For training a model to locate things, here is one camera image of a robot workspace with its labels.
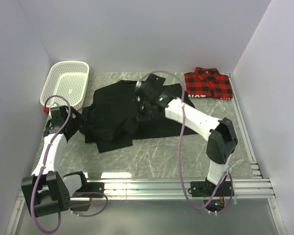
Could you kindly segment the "black box under rail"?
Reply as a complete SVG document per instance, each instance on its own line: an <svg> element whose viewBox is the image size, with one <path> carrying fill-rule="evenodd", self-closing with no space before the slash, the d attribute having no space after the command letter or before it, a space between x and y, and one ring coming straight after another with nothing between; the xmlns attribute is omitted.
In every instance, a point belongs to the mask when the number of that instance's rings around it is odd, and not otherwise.
<svg viewBox="0 0 294 235"><path fill-rule="evenodd" d="M70 204L70 210L74 212L86 212L90 208L89 201L73 201Z"/></svg>

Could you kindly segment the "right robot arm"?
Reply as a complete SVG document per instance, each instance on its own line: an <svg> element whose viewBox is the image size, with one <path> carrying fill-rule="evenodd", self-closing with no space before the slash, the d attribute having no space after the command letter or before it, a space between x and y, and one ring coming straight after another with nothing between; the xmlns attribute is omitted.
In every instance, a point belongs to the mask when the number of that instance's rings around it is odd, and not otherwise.
<svg viewBox="0 0 294 235"><path fill-rule="evenodd" d="M156 120L166 118L182 124L199 134L206 142L206 155L210 159L206 177L206 190L216 196L223 190L223 175L228 162L238 144L233 122L207 115L184 102L184 96L178 97L160 88L162 83L141 81L136 83L134 94L138 120Z"/></svg>

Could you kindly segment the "aluminium front rail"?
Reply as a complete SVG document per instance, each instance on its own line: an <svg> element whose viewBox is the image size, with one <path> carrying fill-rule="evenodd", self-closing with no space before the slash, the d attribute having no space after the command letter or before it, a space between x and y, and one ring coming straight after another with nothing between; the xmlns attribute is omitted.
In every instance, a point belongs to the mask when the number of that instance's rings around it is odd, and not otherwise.
<svg viewBox="0 0 294 235"><path fill-rule="evenodd" d="M94 186L103 183L103 193L110 200L182 200L185 198L179 179L101 179L88 180ZM237 199L275 198L269 179L234 179Z"/></svg>

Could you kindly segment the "red black plaid shirt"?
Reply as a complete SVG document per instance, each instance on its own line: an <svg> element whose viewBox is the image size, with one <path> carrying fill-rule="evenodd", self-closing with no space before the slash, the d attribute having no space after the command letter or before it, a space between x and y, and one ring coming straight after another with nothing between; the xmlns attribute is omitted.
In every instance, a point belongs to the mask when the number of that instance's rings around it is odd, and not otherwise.
<svg viewBox="0 0 294 235"><path fill-rule="evenodd" d="M227 75L214 69L196 67L193 72L184 74L187 94L206 95L210 97L233 97Z"/></svg>

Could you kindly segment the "white perforated plastic basket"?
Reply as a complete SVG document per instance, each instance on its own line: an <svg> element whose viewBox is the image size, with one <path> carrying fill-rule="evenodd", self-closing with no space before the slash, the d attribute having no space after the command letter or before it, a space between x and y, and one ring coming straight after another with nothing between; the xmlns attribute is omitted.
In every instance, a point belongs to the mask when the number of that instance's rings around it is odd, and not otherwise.
<svg viewBox="0 0 294 235"><path fill-rule="evenodd" d="M47 107L66 105L55 95L65 98L68 103L79 110L83 106L88 86L90 67L82 61L61 61L54 64L45 81L40 103Z"/></svg>

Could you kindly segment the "folded black shirt under plaid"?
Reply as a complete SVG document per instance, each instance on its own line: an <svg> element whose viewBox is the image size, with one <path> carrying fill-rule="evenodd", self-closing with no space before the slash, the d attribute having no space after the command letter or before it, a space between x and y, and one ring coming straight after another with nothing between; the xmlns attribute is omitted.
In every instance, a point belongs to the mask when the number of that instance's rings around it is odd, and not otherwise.
<svg viewBox="0 0 294 235"><path fill-rule="evenodd" d="M221 100L231 100L233 97L210 97L210 96L206 96L206 95L194 95L194 94L188 94L188 98L213 98L213 99L221 99Z"/></svg>

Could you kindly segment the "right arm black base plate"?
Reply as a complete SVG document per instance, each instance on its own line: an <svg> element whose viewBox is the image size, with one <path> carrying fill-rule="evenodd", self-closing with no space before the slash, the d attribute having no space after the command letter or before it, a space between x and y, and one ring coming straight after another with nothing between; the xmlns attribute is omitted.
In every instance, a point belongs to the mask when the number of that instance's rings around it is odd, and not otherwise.
<svg viewBox="0 0 294 235"><path fill-rule="evenodd" d="M208 181L192 181L188 193L192 197L210 197L215 189L215 185ZM232 186L230 181L224 181L218 187L214 197L230 197L233 196Z"/></svg>

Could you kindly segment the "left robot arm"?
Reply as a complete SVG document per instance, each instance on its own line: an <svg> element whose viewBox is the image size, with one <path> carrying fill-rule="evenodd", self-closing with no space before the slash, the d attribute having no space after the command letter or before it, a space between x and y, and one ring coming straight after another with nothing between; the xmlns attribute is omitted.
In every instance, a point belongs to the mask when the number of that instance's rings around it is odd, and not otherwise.
<svg viewBox="0 0 294 235"><path fill-rule="evenodd" d="M67 211L73 194L83 197L89 191L89 185L82 171L64 176L58 172L69 139L82 127L86 118L71 107L70 119L57 135L56 132L67 119L68 107L51 108L50 114L51 119L47 121L43 132L44 147L39 162L31 176L23 178L21 182L29 212L34 194L33 208L36 217Z"/></svg>

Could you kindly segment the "aluminium rail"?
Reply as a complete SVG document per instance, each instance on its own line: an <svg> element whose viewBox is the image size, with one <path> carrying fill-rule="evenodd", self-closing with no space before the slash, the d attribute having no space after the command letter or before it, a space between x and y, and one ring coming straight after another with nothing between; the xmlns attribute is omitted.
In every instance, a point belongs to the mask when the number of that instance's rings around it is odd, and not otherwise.
<svg viewBox="0 0 294 235"><path fill-rule="evenodd" d="M88 180L94 186L103 183L103 193L110 200L182 200L185 198L179 179L101 179ZM237 199L275 198L269 179L234 179Z"/></svg>
<svg viewBox="0 0 294 235"><path fill-rule="evenodd" d="M245 149L246 149L246 152L247 152L247 155L248 155L248 159L249 159L249 163L250 163L250 166L251 166L251 172L253 174L253 178L261 179L261 178L263 178L263 175L262 175L262 173L260 171L259 164L257 162L256 156L255 156L255 153L254 153L254 150L253 150L253 147L252 147L252 143L251 143L251 140L250 140L250 137L249 137L249 133L248 133L248 130L247 130L247 127L246 127L246 124L245 124L243 113L241 111L239 100L238 100L238 97L236 95L236 91L235 91L235 88L234 88L234 85L233 85L233 82L232 82L232 78L231 78L232 74L231 73L225 73L225 75L228 76L229 82L230 82L230 85L231 85L231 88L232 88L232 93L233 93L232 103L233 103L234 110L235 110L235 113L236 113L236 117L237 117L237 120L238 120L238 124L239 124L239 127L240 127L240 132L241 132L241 135L242 135L242 138L243 138Z"/></svg>

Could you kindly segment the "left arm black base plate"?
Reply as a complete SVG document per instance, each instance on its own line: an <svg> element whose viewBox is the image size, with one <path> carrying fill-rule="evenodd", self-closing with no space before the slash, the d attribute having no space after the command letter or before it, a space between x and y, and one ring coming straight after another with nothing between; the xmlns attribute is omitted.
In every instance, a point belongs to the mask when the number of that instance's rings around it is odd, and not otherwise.
<svg viewBox="0 0 294 235"><path fill-rule="evenodd" d="M92 192L92 197L102 198L104 194L103 182L88 182L86 185L86 192Z"/></svg>

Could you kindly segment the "aluminium right side rail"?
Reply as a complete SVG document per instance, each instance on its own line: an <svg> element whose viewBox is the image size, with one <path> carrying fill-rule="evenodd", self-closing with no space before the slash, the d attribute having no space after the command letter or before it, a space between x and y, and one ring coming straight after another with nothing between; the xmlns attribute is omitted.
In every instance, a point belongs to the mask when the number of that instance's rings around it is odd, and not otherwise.
<svg viewBox="0 0 294 235"><path fill-rule="evenodd" d="M256 156L255 156L255 153L254 153L254 150L253 150L253 147L252 147L252 143L251 143L251 140L250 140L250 137L249 137L249 133L248 133L248 130L247 130L247 127L246 127L246 124L245 124L243 113L241 111L239 100L238 100L238 97L236 95L236 91L235 91L235 88L234 88L234 85L233 85L233 82L232 82L232 78L231 78L232 74L231 73L225 73L225 75L228 76L229 82L230 82L230 85L231 85L231 88L232 88L232 93L233 93L232 103L233 103L234 110L235 110L235 113L236 113L236 117L237 117L237 120L238 120L238 124L239 124L239 127L240 127L240 132L241 132L241 135L242 135L242 138L243 138L245 149L246 149L246 152L247 152L247 155L248 155L248 159L249 159L249 163L250 163L250 166L251 166L251 172L253 174L253 178L261 179L261 178L263 178L263 175L262 175L262 173L260 171L259 164L257 162Z"/></svg>

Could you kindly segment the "black long sleeve shirt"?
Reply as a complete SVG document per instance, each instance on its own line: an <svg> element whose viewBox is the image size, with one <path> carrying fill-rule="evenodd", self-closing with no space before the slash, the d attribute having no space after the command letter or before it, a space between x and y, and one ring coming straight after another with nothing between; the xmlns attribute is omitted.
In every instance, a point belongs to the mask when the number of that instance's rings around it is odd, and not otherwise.
<svg viewBox="0 0 294 235"><path fill-rule="evenodd" d="M179 136L181 124L176 121L137 119L135 85L136 81L121 80L97 89L93 103L83 108L87 121L80 132L86 143L96 143L99 153L132 146L133 140Z"/></svg>

